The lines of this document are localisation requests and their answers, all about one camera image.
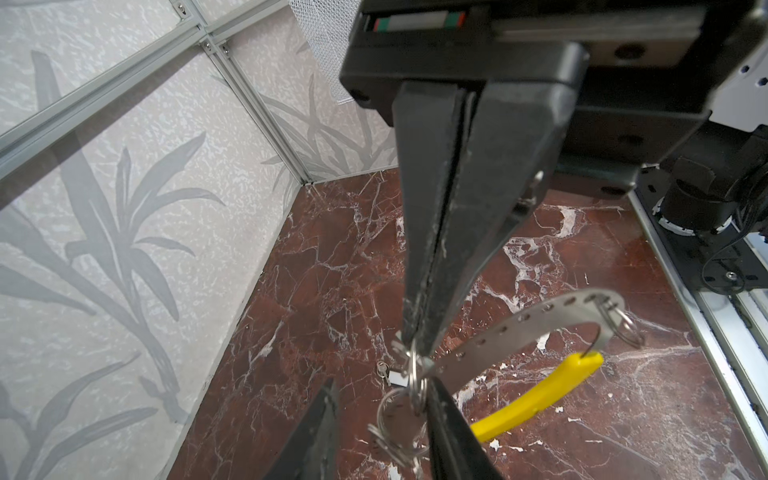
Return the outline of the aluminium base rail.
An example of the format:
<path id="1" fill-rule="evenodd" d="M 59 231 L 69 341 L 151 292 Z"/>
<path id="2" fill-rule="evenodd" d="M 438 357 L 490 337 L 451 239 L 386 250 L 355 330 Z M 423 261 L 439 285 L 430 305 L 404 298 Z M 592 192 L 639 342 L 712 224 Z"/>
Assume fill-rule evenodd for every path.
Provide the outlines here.
<path id="1" fill-rule="evenodd" d="M 636 194 L 629 195 L 648 242 L 693 327 L 761 468 L 767 469 L 767 358 L 753 331 L 759 310 L 741 294 L 737 304 L 709 291 L 691 291 L 676 270 L 651 217 Z"/>

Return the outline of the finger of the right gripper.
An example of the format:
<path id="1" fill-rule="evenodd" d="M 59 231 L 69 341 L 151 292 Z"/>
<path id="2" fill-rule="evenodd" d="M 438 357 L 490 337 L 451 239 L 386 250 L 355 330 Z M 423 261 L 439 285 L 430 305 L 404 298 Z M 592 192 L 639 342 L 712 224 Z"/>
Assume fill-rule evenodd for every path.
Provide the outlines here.
<path id="1" fill-rule="evenodd" d="M 392 104 L 406 238 L 402 341 L 435 348 L 474 271 L 458 245 L 455 200 L 474 120 L 474 95 L 457 84 L 409 80 Z"/>

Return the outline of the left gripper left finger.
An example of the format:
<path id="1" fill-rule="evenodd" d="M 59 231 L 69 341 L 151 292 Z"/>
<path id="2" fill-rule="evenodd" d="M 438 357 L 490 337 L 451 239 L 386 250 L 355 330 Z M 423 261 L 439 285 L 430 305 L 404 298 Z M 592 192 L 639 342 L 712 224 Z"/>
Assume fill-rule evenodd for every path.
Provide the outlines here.
<path id="1" fill-rule="evenodd" d="M 335 479 L 339 425 L 339 390 L 328 379 L 264 479 Z"/>

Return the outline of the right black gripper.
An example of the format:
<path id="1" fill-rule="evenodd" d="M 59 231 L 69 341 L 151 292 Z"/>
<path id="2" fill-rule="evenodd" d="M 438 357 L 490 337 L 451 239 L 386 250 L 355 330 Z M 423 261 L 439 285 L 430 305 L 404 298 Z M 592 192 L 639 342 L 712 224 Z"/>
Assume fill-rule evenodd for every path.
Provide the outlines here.
<path id="1" fill-rule="evenodd" d="M 763 1 L 363 2 L 341 84 L 394 129 L 404 191 L 447 198 L 418 354 L 554 174 L 623 194 L 766 34 Z"/>

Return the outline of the aluminium frame crossbar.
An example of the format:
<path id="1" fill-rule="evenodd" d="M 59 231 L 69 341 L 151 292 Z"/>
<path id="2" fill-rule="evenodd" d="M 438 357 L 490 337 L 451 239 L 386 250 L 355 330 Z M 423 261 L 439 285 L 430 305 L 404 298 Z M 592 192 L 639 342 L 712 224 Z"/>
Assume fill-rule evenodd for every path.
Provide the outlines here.
<path id="1" fill-rule="evenodd" d="M 247 1 L 213 21 L 208 21 L 197 1 L 170 3 L 179 23 L 137 53 L 121 61 L 56 100 L 30 119 L 1 135 L 1 177 L 19 171 L 43 150 L 147 80 L 184 53 L 202 50 L 212 60 L 225 83 L 265 135 L 284 164 L 290 148 L 256 88 L 232 59 L 228 41 L 256 23 L 288 6 L 286 1 Z"/>

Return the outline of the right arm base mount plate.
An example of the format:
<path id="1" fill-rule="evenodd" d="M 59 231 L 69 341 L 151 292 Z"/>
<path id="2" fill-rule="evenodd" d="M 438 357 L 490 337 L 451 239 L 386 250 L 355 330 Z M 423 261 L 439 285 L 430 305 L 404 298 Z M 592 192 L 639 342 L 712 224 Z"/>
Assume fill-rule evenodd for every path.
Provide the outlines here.
<path id="1" fill-rule="evenodd" d="M 767 267 L 745 239 L 723 253 L 718 252 L 737 235 L 734 226 L 729 225 L 716 235 L 699 232 L 687 236 L 662 224 L 660 207 L 669 186 L 670 177 L 666 172 L 643 169 L 635 194 L 684 285 L 690 290 L 709 290 L 723 295 L 765 289 Z"/>

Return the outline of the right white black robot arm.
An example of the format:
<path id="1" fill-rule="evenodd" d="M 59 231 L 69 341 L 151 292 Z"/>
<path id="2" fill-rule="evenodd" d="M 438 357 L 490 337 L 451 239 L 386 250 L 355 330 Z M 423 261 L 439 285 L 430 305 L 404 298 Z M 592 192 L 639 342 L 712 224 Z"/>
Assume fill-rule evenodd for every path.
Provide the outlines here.
<path id="1" fill-rule="evenodd" d="M 340 72 L 396 136 L 402 339 L 428 357 L 549 190 L 617 199 L 673 179 L 665 216 L 708 229 L 767 179 L 767 129 L 711 120 L 767 37 L 763 1 L 364 1 Z"/>

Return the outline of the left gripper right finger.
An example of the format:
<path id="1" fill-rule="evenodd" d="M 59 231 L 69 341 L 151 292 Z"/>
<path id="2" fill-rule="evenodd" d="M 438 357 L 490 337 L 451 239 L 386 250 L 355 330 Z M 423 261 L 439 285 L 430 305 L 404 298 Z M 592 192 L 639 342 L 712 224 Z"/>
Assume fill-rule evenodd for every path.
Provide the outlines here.
<path id="1" fill-rule="evenodd" d="M 438 378 L 426 388 L 426 425 L 433 479 L 502 479 Z"/>

